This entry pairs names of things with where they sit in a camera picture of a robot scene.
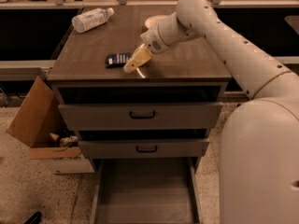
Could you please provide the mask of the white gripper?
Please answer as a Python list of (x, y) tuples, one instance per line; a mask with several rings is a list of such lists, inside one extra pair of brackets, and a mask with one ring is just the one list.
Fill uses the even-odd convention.
[(160, 38), (157, 29), (148, 29), (140, 37), (145, 45), (141, 45), (134, 51), (132, 57), (123, 67), (125, 73), (132, 73), (145, 64), (150, 60), (152, 53), (158, 54), (167, 50), (167, 45)]

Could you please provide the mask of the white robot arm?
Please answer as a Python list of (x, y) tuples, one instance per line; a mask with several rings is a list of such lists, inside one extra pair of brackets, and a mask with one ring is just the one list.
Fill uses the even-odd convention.
[(207, 0), (178, 0), (142, 34), (124, 70), (197, 36), (249, 98), (221, 133), (220, 224), (299, 224), (298, 75), (223, 23)]

